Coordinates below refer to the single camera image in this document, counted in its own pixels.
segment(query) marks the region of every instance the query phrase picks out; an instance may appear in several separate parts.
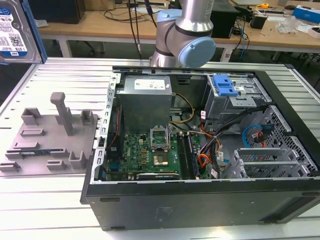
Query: blue wire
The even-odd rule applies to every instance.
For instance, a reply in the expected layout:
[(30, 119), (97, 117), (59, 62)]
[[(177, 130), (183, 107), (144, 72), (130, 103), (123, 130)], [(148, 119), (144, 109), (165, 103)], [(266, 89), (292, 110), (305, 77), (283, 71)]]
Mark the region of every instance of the blue wire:
[(250, 128), (259, 128), (260, 130), (262, 130), (262, 126), (260, 125), (251, 125), (251, 126), (248, 126), (242, 133), (242, 140), (243, 140), (243, 143), (245, 145), (246, 148), (250, 148), (250, 145), (249, 143), (247, 142), (247, 131), (250, 129)]

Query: white paper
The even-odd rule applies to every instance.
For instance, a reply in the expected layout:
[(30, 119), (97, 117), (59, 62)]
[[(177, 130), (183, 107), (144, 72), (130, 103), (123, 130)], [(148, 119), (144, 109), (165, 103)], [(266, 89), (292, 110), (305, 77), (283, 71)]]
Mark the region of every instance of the white paper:
[(269, 22), (283, 22), (286, 20), (286, 17), (283, 16), (268, 16), (267, 20)]
[(309, 31), (310, 28), (312, 28), (314, 26), (309, 25), (309, 24), (301, 24), (300, 26), (298, 26), (296, 29), (300, 32), (306, 33)]

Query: blue box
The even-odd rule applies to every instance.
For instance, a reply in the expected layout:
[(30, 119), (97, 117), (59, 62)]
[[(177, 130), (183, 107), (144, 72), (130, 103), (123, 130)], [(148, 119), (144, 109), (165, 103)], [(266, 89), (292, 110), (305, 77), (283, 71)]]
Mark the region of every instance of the blue box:
[(320, 10), (318, 9), (306, 9), (298, 5), (292, 13), (297, 19), (306, 20), (312, 23), (320, 23)]
[(233, 82), (225, 74), (213, 75), (213, 84), (219, 96), (236, 97), (239, 94), (234, 89)]

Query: small electronic component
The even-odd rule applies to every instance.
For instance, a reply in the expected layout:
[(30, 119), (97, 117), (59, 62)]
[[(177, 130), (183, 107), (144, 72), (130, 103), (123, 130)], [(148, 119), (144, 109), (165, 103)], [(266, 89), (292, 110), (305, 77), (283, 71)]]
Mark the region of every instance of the small electronic component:
[(167, 152), (155, 152), (153, 154), (153, 165), (154, 166), (168, 166), (168, 153)]

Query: aluminum extrusion table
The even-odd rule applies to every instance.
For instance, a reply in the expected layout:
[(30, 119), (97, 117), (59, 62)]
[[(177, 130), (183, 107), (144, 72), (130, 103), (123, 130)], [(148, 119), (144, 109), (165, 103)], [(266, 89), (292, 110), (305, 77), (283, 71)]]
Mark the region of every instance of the aluminum extrusion table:
[[(22, 123), (26, 107), (57, 114), (53, 91), (65, 92), (72, 113), (93, 109), (101, 115), (113, 66), (148, 66), (147, 61), (123, 59), (49, 58), (32, 65), (0, 107), (0, 159)], [(277, 64), (208, 63), (266, 71), (313, 134), (320, 140), (320, 96), (294, 69)], [(0, 178), (1, 239), (320, 239), (320, 205), (287, 224), (104, 232), (89, 205), (79, 202), (84, 174)]]

